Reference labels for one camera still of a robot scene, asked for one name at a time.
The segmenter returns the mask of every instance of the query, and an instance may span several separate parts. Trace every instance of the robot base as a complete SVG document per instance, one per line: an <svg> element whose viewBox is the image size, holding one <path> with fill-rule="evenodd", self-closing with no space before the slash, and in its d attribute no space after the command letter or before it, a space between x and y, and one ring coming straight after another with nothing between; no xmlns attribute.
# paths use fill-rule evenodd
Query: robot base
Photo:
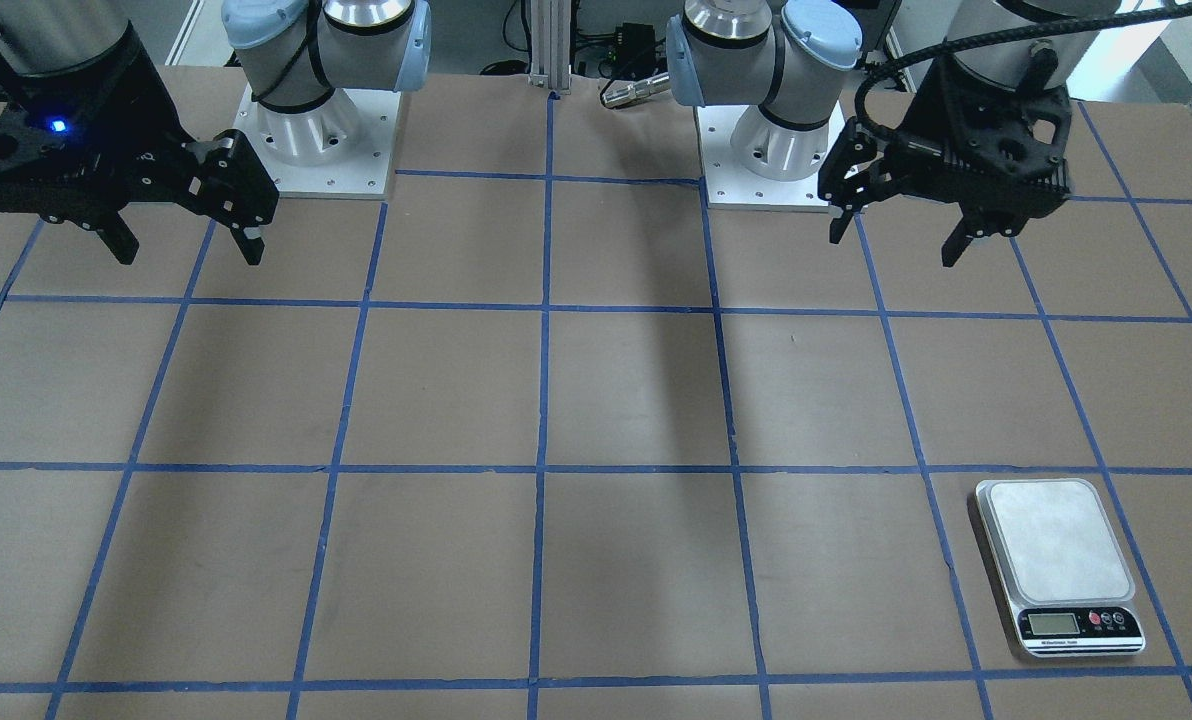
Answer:
<svg viewBox="0 0 1192 720"><path fill-rule="evenodd" d="M712 105L697 108L699 149L707 178L707 205L735 210L797 210L802 213L826 213L828 201L821 200L817 173L802 181L774 181L757 176L743 167L730 147L730 136L743 118L746 105ZM840 105L828 120L828 145L844 128Z"/></svg>
<svg viewBox="0 0 1192 720"><path fill-rule="evenodd" d="M286 165L257 128L256 103L246 86L234 125L252 138L263 168L280 188L281 197L335 197L341 200L386 200L395 165L396 132L399 126L401 94L384 89L347 89L360 113L364 137L353 143L350 155L328 165L296 167Z"/></svg>

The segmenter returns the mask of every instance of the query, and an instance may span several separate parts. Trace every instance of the scale platform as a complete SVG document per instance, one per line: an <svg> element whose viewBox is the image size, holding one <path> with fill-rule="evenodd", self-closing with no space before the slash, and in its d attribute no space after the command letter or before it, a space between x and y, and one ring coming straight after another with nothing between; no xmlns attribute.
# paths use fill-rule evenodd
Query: scale platform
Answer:
<svg viewBox="0 0 1192 720"><path fill-rule="evenodd" d="M1143 652L1134 578L1094 486L1080 478L985 480L975 501L1026 652Z"/></svg>

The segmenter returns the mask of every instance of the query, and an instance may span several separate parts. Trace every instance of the black control panel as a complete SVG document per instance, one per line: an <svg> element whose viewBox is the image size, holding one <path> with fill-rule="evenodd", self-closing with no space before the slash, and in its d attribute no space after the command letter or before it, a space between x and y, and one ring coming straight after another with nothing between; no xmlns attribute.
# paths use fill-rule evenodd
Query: black control panel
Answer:
<svg viewBox="0 0 1192 720"><path fill-rule="evenodd" d="M1143 637L1140 621L1123 607L1044 607L1018 614L1024 639L1112 639Z"/></svg>

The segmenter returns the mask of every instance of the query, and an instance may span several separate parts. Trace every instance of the kitchen scale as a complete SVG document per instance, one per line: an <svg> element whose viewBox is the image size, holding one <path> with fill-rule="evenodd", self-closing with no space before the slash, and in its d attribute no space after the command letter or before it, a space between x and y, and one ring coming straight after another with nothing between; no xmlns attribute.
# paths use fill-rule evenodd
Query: kitchen scale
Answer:
<svg viewBox="0 0 1192 720"><path fill-rule="evenodd" d="M985 480L986 544L1018 643L1036 657L1134 654L1134 578L1098 491L1080 478Z"/></svg>

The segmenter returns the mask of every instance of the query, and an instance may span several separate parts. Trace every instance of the blue joint cap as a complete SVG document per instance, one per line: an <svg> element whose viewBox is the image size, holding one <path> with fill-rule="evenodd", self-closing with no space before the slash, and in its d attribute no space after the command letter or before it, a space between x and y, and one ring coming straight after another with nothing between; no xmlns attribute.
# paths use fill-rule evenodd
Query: blue joint cap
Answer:
<svg viewBox="0 0 1192 720"><path fill-rule="evenodd" d="M699 69L693 64L689 39L679 24L679 15L668 20L668 74L672 77L675 101L688 108L704 108L707 104L702 100Z"/></svg>
<svg viewBox="0 0 1192 720"><path fill-rule="evenodd" d="M236 50L272 41L308 12L308 0L224 0L222 26Z"/></svg>
<svg viewBox="0 0 1192 720"><path fill-rule="evenodd" d="M414 18L409 21L409 41L396 73L396 92L422 91L432 63L432 8L427 0L414 0Z"/></svg>
<svg viewBox="0 0 1192 720"><path fill-rule="evenodd" d="M802 50L838 70L853 69L862 55L858 20L832 0L787 0L783 27Z"/></svg>

